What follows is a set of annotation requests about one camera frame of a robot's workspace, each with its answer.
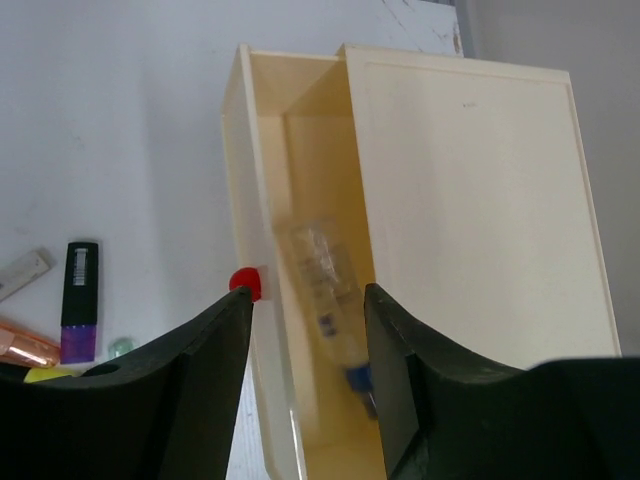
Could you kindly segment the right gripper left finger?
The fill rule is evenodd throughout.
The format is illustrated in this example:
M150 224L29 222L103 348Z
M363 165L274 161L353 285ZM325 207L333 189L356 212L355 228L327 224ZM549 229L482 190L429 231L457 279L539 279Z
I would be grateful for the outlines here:
M79 376L1 378L5 479L222 479L251 336L250 291Z

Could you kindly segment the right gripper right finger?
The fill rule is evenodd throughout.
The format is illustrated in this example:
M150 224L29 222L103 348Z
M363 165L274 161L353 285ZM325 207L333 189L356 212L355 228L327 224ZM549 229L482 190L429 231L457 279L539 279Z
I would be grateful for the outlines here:
M635 479L639 362L519 370L416 319L381 286L364 313L390 479Z

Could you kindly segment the purple black highlighter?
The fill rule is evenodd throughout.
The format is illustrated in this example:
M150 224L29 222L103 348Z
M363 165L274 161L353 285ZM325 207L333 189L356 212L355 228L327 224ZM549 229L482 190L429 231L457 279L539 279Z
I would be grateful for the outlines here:
M61 308L60 363L95 360L99 300L99 245L67 246Z

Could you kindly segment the yellow black highlighter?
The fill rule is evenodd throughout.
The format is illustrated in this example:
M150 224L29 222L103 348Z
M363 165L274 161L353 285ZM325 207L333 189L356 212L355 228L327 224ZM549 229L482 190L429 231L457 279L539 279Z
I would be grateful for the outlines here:
M38 383L64 377L79 377L80 372L66 368L30 368L24 374L24 383Z

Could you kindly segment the clear blue pen pack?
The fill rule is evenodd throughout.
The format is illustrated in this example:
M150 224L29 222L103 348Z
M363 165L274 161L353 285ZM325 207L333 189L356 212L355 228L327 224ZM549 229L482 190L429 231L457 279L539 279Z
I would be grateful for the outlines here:
M294 224L286 240L324 350L367 416L375 419L364 298L349 249L330 219Z

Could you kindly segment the drawer red knob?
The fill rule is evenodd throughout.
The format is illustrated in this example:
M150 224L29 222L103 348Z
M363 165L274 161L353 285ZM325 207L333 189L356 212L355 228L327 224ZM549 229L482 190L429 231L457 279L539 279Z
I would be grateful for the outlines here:
M266 470L274 479L382 479L378 424L318 331L291 242L295 227L322 221L358 284L375 278L345 58L241 45L222 135L238 261L262 287L251 363Z

